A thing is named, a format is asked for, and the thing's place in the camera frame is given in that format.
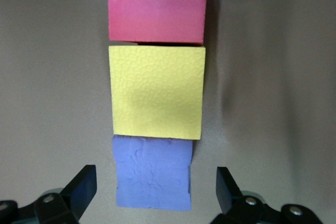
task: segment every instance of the bolt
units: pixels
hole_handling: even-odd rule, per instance
[[[292,214],[297,215],[297,216],[302,215],[302,210],[301,210],[300,208],[296,207],[296,206],[291,206],[291,207],[289,208],[289,211],[290,211]]]
[[[7,203],[2,203],[0,205],[0,211],[5,210],[8,207]]]
[[[245,202],[248,203],[251,206],[255,206],[257,204],[257,201],[254,198],[252,198],[252,197],[246,198]]]
[[[43,199],[43,202],[44,202],[44,203],[48,203],[48,202],[51,202],[51,201],[53,201],[53,200],[54,200],[53,195],[49,195],[49,196],[47,196],[47,197],[45,197],[45,198]]]

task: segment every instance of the silver screw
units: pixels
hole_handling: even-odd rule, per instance
[[[0,211],[5,210],[8,207],[7,203],[3,203],[0,205]]]
[[[291,206],[291,207],[289,208],[289,211],[290,211],[292,214],[297,215],[297,216],[302,215],[302,210],[301,210],[300,208],[298,208],[298,207],[295,207],[295,206]]]
[[[44,202],[44,203],[48,203],[48,202],[51,202],[51,201],[53,201],[53,200],[54,200],[53,195],[49,195],[49,196],[47,196],[47,197],[45,197],[45,198],[43,199],[43,202]]]
[[[254,198],[252,198],[252,197],[246,198],[245,202],[248,203],[251,206],[255,206],[257,204],[257,201]]]

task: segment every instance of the pink block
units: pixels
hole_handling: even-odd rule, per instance
[[[108,0],[110,40],[203,44],[206,0]]]

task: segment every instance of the yellow block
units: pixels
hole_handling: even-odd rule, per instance
[[[201,138],[204,47],[110,46],[113,131]]]

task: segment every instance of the foam block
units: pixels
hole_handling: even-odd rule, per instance
[[[112,142],[118,206],[191,209],[192,141],[115,135]]]
[[[108,0],[110,40],[203,44],[206,0]]]
[[[201,138],[205,48],[111,46],[114,134]]]

